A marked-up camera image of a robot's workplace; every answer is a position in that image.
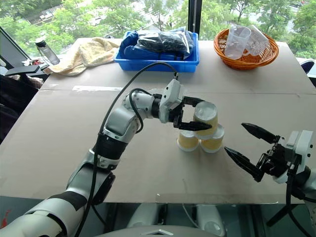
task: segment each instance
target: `plastic cup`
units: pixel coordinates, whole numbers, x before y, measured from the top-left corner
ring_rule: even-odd
[[[200,144],[202,149],[207,153],[215,153],[222,147],[222,141],[225,131],[222,125],[218,125],[212,138],[207,140],[201,140]]]
[[[249,40],[251,30],[245,26],[231,26],[229,29],[224,54],[232,59],[242,57]]]
[[[194,136],[193,131],[181,130],[177,144],[181,150],[191,152],[198,147],[198,138]]]
[[[247,54],[251,54],[252,56],[257,56],[265,51],[265,49],[269,45],[269,40],[254,25],[250,25],[248,26],[248,28],[251,30],[251,34],[250,34],[248,43],[246,45],[246,49],[248,51]]]
[[[195,136],[198,139],[209,139],[217,128],[217,108],[214,104],[202,101],[196,105],[193,121],[204,122],[212,125],[210,129],[196,131]]]

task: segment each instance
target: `blue tray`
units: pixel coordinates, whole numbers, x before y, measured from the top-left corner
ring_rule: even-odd
[[[130,33],[128,31],[125,33],[124,38]],[[139,71],[143,67],[155,63],[155,62],[166,62],[172,65],[180,73],[193,73],[196,71],[196,67],[199,63],[199,51],[198,51],[198,35],[193,33],[193,41],[195,42],[195,47],[190,57],[186,58],[184,61],[164,61],[164,60],[141,60],[141,59],[124,59],[119,52],[116,53],[114,61],[119,63],[120,67],[125,71]],[[147,69],[147,71],[163,71],[170,72],[171,69],[164,65],[156,65],[152,68]]]

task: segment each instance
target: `plastic bag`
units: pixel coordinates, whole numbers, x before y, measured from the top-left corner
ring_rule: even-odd
[[[135,47],[144,48],[152,52],[181,52],[190,54],[186,31],[179,28],[173,31],[138,31],[138,41]],[[193,39],[188,34],[190,44]]]
[[[185,27],[180,27],[175,30],[171,30],[168,33],[185,35],[182,45],[185,52],[182,51],[166,51],[161,52],[155,47],[155,41],[153,40],[150,45],[154,47],[153,50],[147,49],[142,46],[138,46],[139,32],[147,33],[161,33],[156,31],[132,31],[122,41],[119,46],[119,53],[125,59],[149,59],[149,60],[166,60],[166,61],[183,61],[191,55],[194,49],[193,34],[190,31],[186,31]]]

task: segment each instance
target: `clear plastic cup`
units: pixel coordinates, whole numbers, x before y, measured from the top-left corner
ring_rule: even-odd
[[[250,34],[248,43],[246,45],[246,49],[248,51],[247,54],[251,54],[252,56],[257,56],[265,51],[265,49],[269,45],[269,40],[254,25],[250,25],[248,26],[248,28],[251,30],[251,34]]]
[[[231,26],[229,29],[224,54],[232,59],[242,57],[249,40],[251,30],[245,26]]]
[[[196,105],[193,115],[193,121],[204,122],[212,125],[210,129],[195,131],[198,139],[209,139],[217,128],[217,108],[214,104],[202,101]]]

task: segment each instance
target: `window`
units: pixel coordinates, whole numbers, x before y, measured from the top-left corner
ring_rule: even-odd
[[[296,57],[316,59],[316,0],[203,0],[200,40],[212,40],[232,23],[256,25],[287,42]]]
[[[188,25],[188,0],[11,0],[0,7],[1,26],[30,56],[39,55],[39,37],[64,54],[78,38]]]

